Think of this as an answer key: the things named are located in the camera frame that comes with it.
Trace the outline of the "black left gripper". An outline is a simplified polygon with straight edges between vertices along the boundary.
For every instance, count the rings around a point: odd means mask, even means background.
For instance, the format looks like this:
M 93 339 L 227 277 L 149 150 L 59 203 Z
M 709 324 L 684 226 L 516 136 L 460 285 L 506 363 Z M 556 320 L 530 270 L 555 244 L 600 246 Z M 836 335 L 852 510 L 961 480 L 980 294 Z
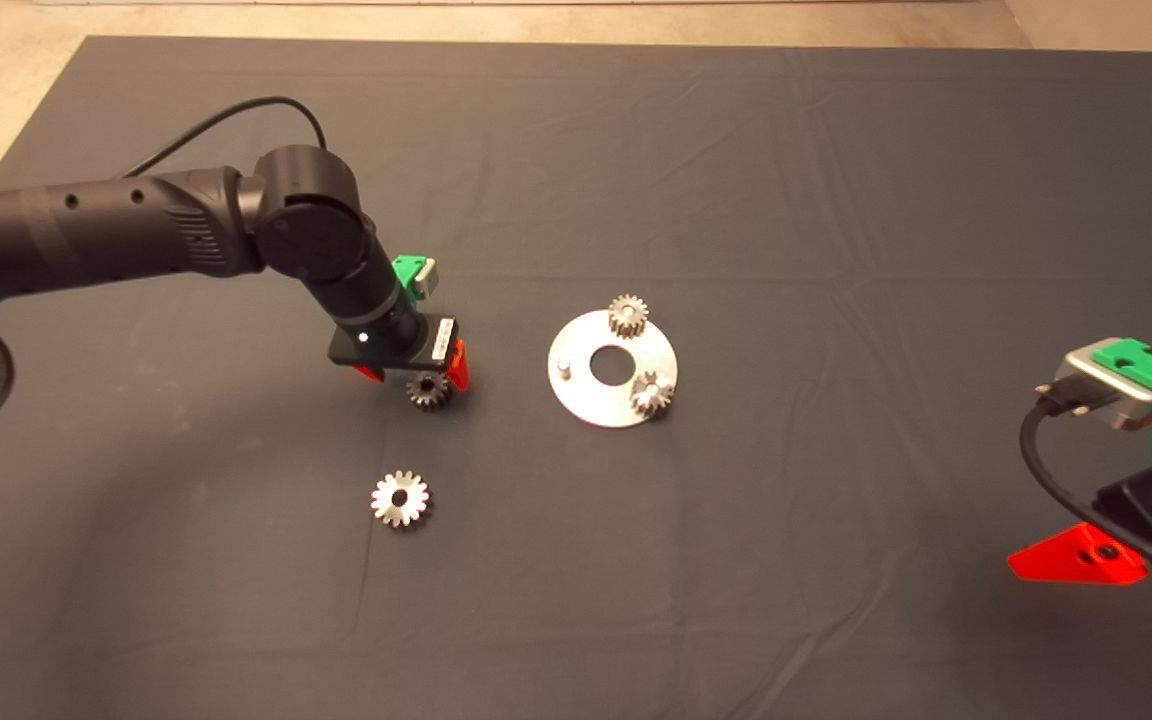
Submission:
M 444 374 L 457 392 L 467 392 L 470 384 L 467 343 L 460 338 L 460 323 L 450 314 L 411 311 L 396 324 L 338 328 L 328 357 L 372 382 L 385 382 L 388 372 L 430 372 Z

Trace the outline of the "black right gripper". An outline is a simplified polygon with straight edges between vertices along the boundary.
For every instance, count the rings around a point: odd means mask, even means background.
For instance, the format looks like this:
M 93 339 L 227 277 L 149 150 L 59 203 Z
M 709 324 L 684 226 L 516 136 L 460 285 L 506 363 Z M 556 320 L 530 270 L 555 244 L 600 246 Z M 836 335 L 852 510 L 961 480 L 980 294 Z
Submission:
M 1100 488 L 1096 509 L 1152 541 L 1152 468 Z M 1149 577 L 1137 551 L 1085 521 L 1010 553 L 1006 564 L 1024 582 L 1135 584 Z

